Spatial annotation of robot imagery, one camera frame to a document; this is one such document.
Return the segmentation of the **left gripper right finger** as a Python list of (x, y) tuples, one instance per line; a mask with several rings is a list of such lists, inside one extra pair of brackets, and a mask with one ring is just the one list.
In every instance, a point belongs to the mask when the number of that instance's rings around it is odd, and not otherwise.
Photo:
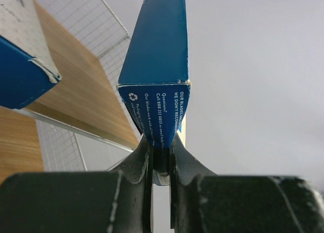
[(323, 232), (323, 198), (300, 177), (217, 175), (178, 136), (169, 162), (175, 232)]

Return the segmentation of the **white blue razor box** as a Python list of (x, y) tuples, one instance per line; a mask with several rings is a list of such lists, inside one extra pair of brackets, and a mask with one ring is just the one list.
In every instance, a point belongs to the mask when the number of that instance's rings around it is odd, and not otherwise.
[(25, 108), (61, 79), (33, 0), (1, 0), (1, 106)]

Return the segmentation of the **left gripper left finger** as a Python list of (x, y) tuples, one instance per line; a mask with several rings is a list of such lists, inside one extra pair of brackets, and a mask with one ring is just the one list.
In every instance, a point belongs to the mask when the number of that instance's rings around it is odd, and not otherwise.
[(110, 171), (16, 173), (1, 184), (1, 232), (151, 232), (153, 147)]

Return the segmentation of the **blue Harry's razor box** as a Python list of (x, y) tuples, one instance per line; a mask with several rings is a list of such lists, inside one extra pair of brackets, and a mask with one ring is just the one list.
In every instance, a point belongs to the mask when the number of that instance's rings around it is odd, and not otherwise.
[(190, 89), (185, 0), (144, 0), (117, 90), (153, 147), (171, 146)]

